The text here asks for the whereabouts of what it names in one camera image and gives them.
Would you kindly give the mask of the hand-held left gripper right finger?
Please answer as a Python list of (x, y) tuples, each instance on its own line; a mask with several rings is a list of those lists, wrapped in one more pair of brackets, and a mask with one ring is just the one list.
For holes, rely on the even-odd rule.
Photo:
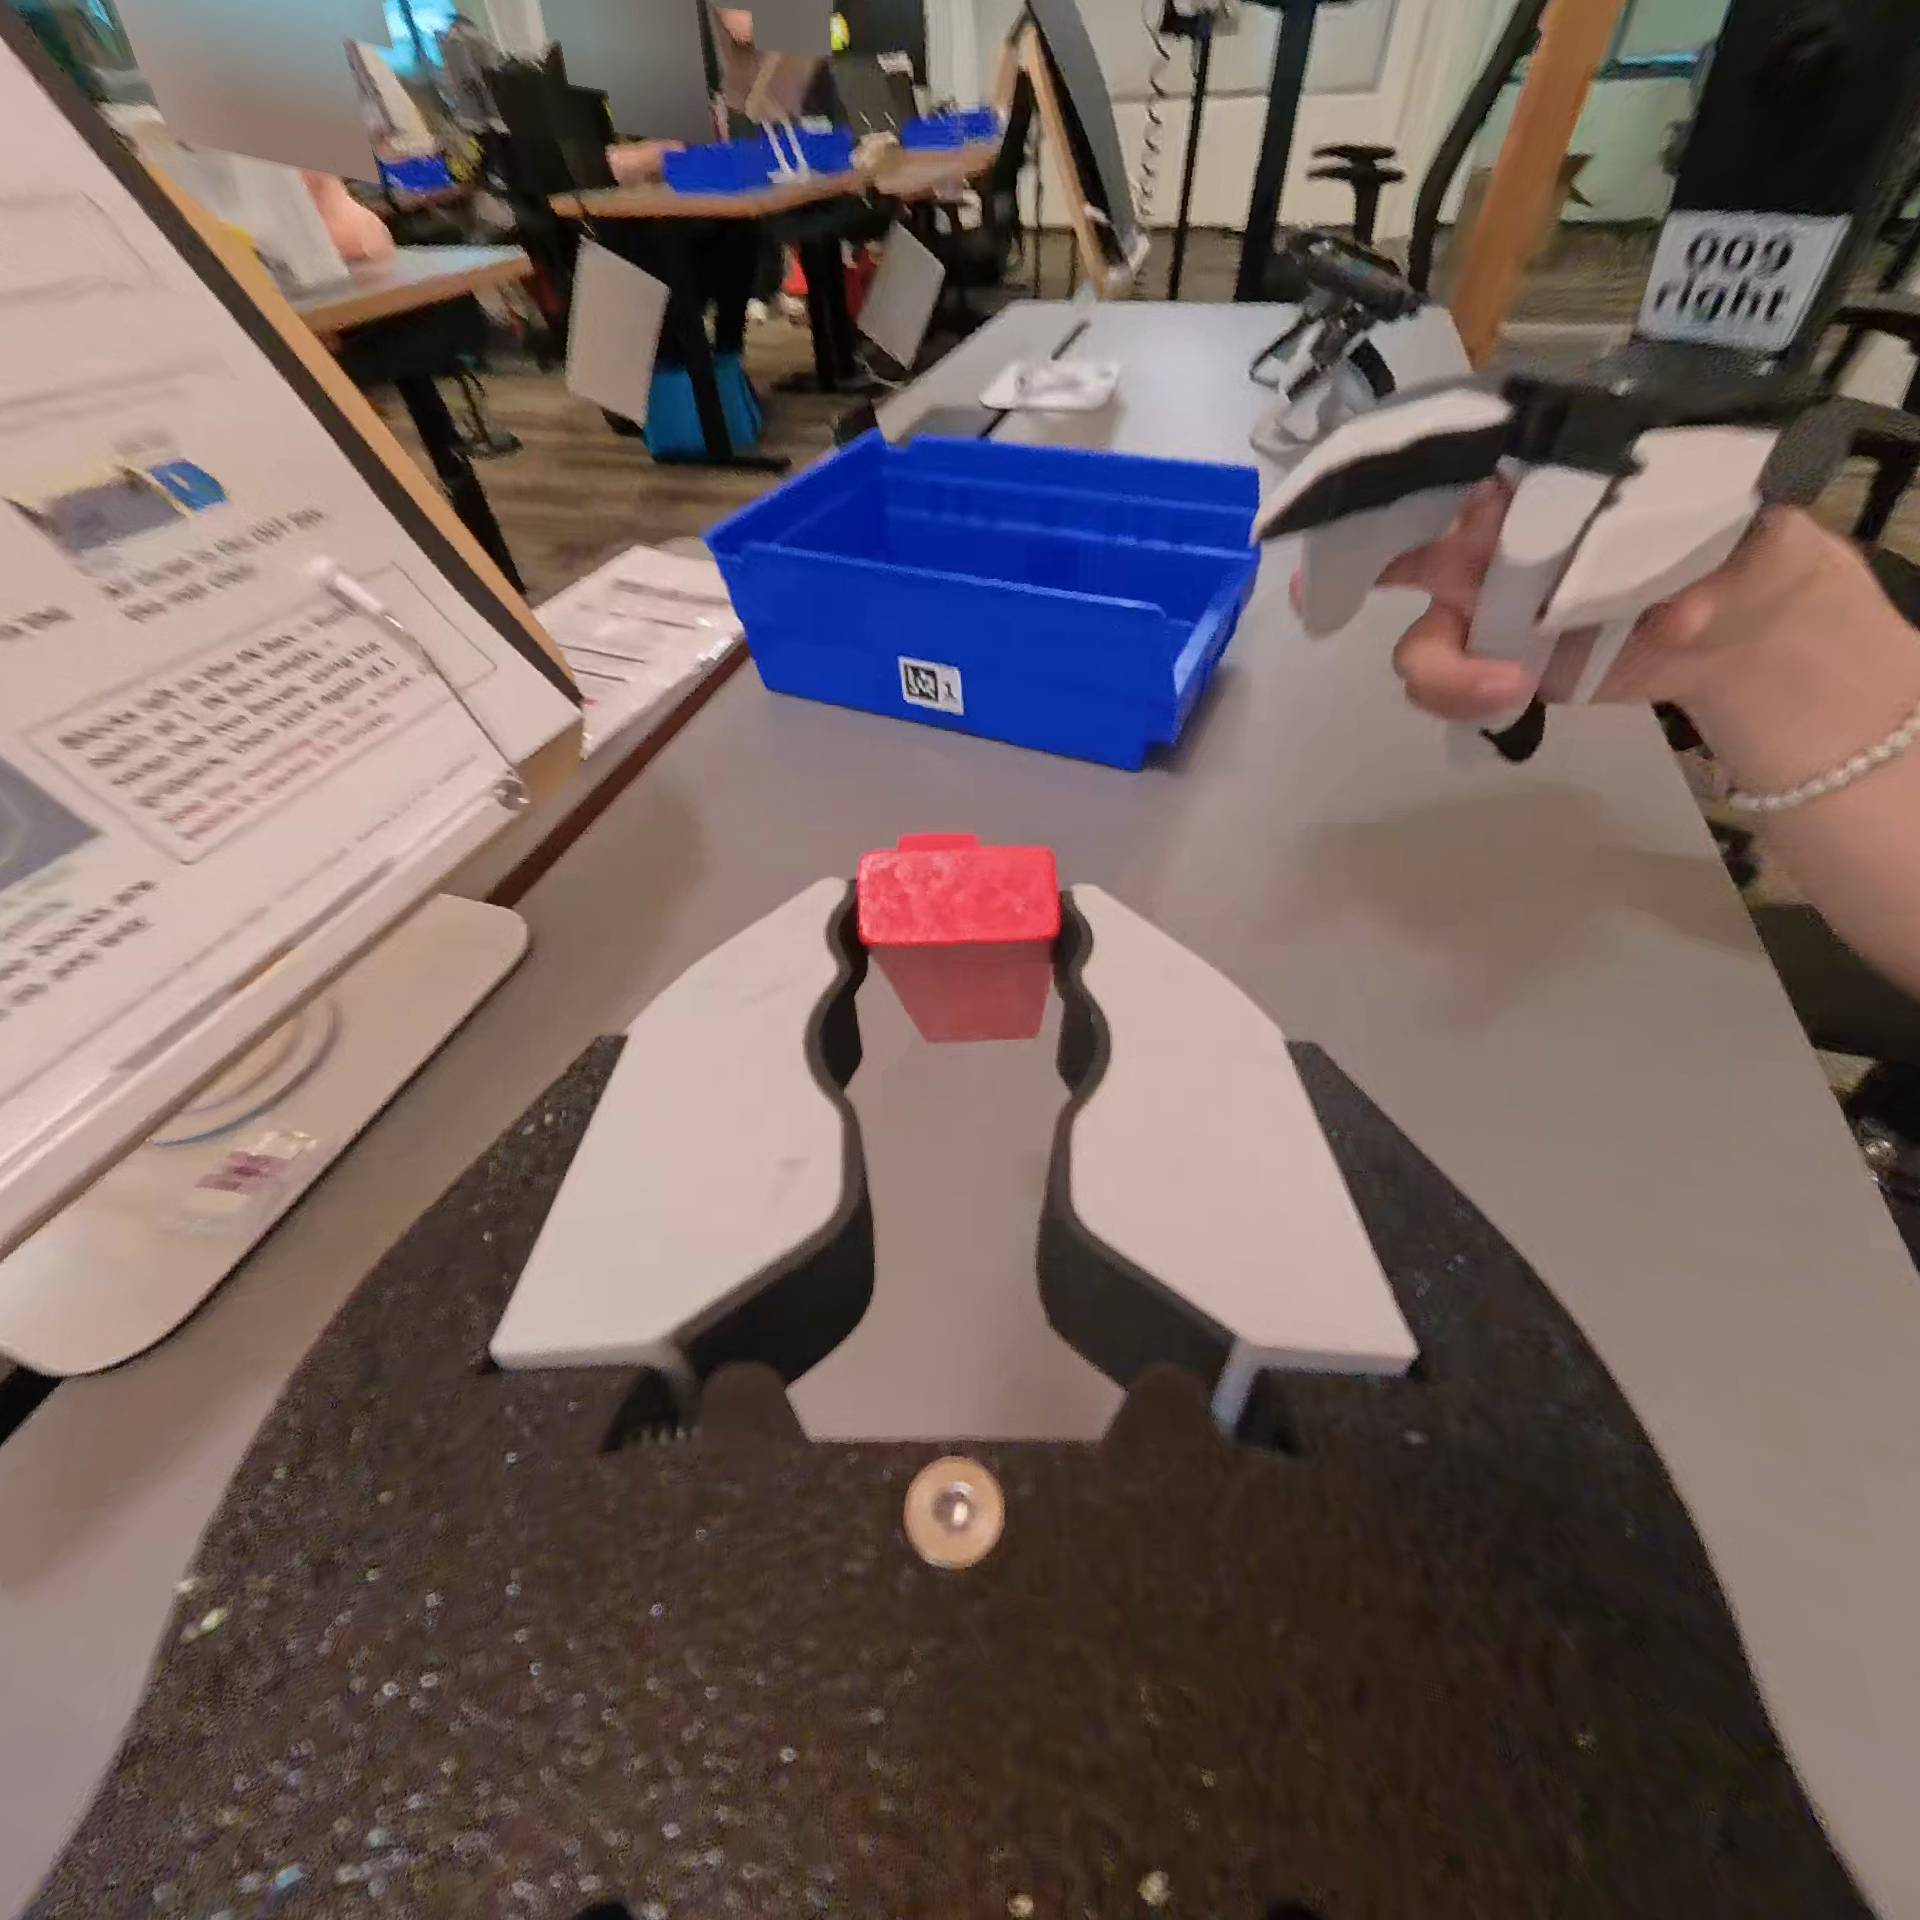
[(1273, 1016), (1090, 882), (1061, 892), (1054, 988), (1049, 1333), (1120, 1395), (1181, 1378), (1226, 1437), (1279, 1381), (1411, 1381), (1418, 1335)]

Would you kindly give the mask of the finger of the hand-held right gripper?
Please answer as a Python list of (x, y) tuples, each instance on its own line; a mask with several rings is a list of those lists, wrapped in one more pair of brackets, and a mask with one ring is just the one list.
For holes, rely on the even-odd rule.
[(1295, 613), (1311, 640), (1341, 633), (1389, 564), (1443, 534), (1441, 507), (1380, 507), (1301, 536)]
[(1475, 380), (1394, 396), (1322, 437), (1279, 477), (1252, 521), (1252, 542), (1470, 491), (1500, 467), (1515, 416), (1512, 400)]

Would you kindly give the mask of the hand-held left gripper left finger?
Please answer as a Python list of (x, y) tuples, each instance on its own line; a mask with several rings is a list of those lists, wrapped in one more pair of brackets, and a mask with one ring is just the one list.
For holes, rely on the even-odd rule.
[(863, 1318), (853, 885), (822, 879), (630, 1023), (491, 1333), (504, 1373), (805, 1376)]

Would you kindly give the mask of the blue plastic bin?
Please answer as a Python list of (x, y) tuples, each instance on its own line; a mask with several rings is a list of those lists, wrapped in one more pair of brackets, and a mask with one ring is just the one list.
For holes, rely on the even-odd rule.
[(768, 693), (1122, 772), (1257, 580), (1252, 467), (869, 431), (705, 546)]

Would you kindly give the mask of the person's right forearm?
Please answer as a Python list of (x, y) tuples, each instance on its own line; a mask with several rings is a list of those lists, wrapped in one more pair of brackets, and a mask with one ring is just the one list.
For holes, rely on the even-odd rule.
[(1867, 730), (1788, 711), (1726, 727), (1726, 802), (1833, 932), (1887, 979), (1917, 982), (1917, 711)]

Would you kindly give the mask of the person's right hand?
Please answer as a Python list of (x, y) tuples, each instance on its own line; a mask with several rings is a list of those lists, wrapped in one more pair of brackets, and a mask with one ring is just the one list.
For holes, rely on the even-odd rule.
[(1843, 709), (1871, 744), (1915, 707), (1915, 629), (1862, 555), (1795, 509), (1772, 509), (1700, 583), (1647, 608), (1606, 674), (1588, 682), (1595, 637), (1566, 637), (1530, 680), (1521, 664), (1470, 646), (1512, 486), (1479, 485), (1435, 540), (1395, 556), (1380, 587), (1424, 595), (1394, 646), (1408, 702), (1445, 722), (1487, 722), (1546, 705), (1672, 707), (1710, 733), (1711, 709), (1812, 724)]

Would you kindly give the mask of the white tray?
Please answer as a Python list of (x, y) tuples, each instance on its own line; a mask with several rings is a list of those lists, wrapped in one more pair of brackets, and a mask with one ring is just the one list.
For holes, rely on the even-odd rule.
[(1120, 389), (1110, 359), (1031, 359), (1002, 366), (980, 390), (978, 404), (996, 416), (1086, 416), (1108, 409)]

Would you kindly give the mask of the easel with dark board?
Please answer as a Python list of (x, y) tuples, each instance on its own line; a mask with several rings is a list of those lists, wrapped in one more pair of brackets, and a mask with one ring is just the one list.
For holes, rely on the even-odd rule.
[(1108, 82), (1073, 3), (1020, 3), (992, 71), (988, 105), (1005, 127), (1027, 96), (1061, 188), (1081, 283), (1093, 300), (1128, 297), (1149, 254)]

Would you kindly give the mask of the printed paper sheets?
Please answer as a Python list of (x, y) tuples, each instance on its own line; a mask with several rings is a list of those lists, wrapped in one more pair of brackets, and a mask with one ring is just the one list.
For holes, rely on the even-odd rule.
[(584, 762), (655, 733), (745, 645), (718, 563), (698, 540), (628, 546), (535, 617), (584, 701)]

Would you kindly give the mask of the hanging grey card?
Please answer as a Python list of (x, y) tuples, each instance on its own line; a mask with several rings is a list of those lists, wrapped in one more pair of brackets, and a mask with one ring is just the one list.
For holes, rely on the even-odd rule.
[(916, 233), (896, 221), (878, 249), (856, 331), (891, 368), (912, 373), (942, 300), (948, 271)]
[(665, 283), (606, 244), (581, 240), (568, 309), (566, 393), (643, 432), (667, 310)]

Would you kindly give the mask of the wooden desk with black legs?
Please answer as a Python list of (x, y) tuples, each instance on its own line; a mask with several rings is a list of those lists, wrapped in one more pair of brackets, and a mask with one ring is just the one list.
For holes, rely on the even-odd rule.
[(667, 335), (677, 345), (680, 373), (689, 396), (696, 443), (653, 449), (661, 468), (716, 468), (784, 472), (789, 461), (757, 445), (736, 445), (713, 375), (708, 328), (693, 313), (698, 295), (693, 243), (708, 229), (768, 229), (794, 252), (805, 280), (811, 376), (798, 390), (866, 395), (853, 349), (846, 247), (859, 224), (879, 210), (896, 210), (968, 186), (986, 177), (999, 153), (1003, 120), (983, 110), (982, 139), (940, 149), (899, 149), (879, 143), (873, 157), (842, 173), (791, 173), (733, 195), (682, 195), (664, 178), (635, 185), (568, 188), (547, 198), (551, 213), (594, 237), (620, 226), (652, 234), (660, 276), (667, 286)]

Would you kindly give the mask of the instruction board on white stand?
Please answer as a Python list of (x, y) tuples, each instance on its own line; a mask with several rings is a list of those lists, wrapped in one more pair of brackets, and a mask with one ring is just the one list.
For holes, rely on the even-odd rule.
[(173, 1336), (515, 970), (581, 761), (519, 593), (4, 6), (1, 1350)]

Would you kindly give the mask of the small blue bin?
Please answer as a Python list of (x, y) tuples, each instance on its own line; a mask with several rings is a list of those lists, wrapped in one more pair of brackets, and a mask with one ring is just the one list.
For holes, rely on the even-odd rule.
[(770, 127), (752, 139), (686, 147), (661, 157), (661, 181), (689, 197), (737, 198), (794, 183), (851, 175), (856, 141), (835, 127)]

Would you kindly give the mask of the grey desk with black legs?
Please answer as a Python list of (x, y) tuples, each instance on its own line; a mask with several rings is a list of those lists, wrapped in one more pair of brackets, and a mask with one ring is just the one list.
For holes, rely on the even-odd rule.
[[(532, 276), (533, 262), (518, 249), (396, 249), (389, 257), (356, 262), (344, 279), (291, 295), (291, 310), (313, 336), (338, 342), (373, 325), (470, 300)], [(454, 517), (509, 589), (523, 595), (513, 555), (436, 380), (409, 375), (397, 380), (396, 395)]]

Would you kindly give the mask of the wooden easel frame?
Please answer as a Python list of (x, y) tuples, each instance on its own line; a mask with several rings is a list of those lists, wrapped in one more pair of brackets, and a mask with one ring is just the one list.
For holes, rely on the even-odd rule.
[(1621, 3), (1548, 3), (1471, 229), (1456, 247), (1448, 310), (1471, 368), (1496, 353), (1543, 234), (1563, 157)]

